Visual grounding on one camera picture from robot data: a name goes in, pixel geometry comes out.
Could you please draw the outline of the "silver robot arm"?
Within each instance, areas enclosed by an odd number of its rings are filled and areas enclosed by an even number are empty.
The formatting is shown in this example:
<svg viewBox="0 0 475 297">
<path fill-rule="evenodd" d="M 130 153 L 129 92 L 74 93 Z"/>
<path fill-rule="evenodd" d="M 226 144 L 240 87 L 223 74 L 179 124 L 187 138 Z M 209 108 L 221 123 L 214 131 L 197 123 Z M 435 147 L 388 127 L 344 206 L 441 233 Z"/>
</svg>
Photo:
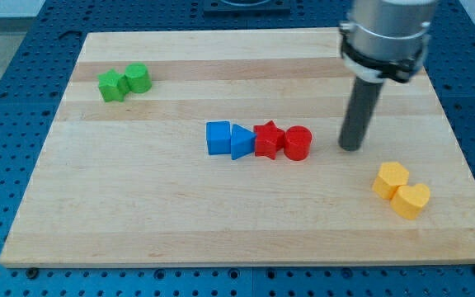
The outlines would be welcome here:
<svg viewBox="0 0 475 297">
<path fill-rule="evenodd" d="M 422 68 L 436 0 L 354 0 L 339 25 L 341 58 L 368 83 L 407 83 Z"/>
</svg>

